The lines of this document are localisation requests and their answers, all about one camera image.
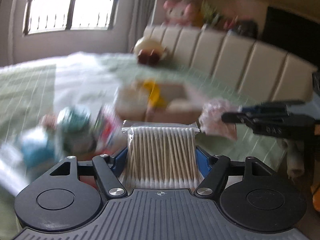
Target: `metal screw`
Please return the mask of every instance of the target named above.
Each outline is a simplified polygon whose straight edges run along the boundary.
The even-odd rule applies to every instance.
[[[114,187],[111,190],[109,190],[109,194],[113,196],[120,196],[123,193],[124,193],[124,189],[119,187]]]
[[[202,196],[208,196],[212,194],[212,189],[208,187],[201,187],[200,189],[197,190],[197,193]]]

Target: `stuffed toy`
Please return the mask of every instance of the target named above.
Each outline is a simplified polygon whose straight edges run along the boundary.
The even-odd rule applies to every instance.
[[[191,0],[180,2],[167,0],[163,8],[167,11],[165,21],[167,25],[201,27],[203,24],[202,19],[199,21],[199,17],[201,18],[199,8]]]
[[[156,65],[167,54],[166,48],[153,39],[142,37],[133,48],[138,63],[145,65]]]

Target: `orange object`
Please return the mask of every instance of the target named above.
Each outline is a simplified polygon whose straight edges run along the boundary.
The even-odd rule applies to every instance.
[[[315,210],[320,212],[320,183],[311,186],[312,203]]]

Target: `yellow object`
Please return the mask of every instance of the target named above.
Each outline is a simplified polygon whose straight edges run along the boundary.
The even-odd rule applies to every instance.
[[[149,104],[154,108],[166,108],[168,103],[160,95],[160,88],[154,80],[145,80],[142,87],[147,90],[149,95]]]

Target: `white cotton tip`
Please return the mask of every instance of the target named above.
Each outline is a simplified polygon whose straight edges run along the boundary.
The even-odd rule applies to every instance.
[[[174,180],[173,184],[174,184],[174,188],[180,188],[179,180]]]
[[[136,187],[136,179],[131,178],[131,188],[135,188],[135,187]]]
[[[167,179],[164,180],[164,188],[169,188],[169,181]]]
[[[183,179],[179,178],[179,188],[183,188],[183,187],[184,187]]]
[[[162,180],[159,182],[159,188],[165,188]]]
[[[155,188],[155,181],[153,178],[150,178],[150,188]]]
[[[191,179],[188,180],[188,187],[189,187],[189,188],[194,187],[193,182],[192,182]]]
[[[184,179],[183,180],[183,185],[184,185],[185,188],[189,188],[188,180]]]
[[[200,183],[198,182],[197,178],[194,178],[194,180],[193,180],[194,187],[197,188],[199,184]]]
[[[169,188],[174,188],[174,182],[173,182],[172,178],[170,178],[170,180],[169,180]]]
[[[141,188],[139,179],[135,179],[135,188]]]
[[[149,179],[145,179],[145,181],[144,181],[144,188],[151,188],[151,187],[150,187],[150,181],[149,181]]]
[[[125,186],[131,187],[131,176],[130,175],[128,175],[127,179],[125,180]]]
[[[155,180],[155,188],[161,188],[158,180]]]
[[[145,181],[143,178],[140,179],[140,188],[146,188]]]

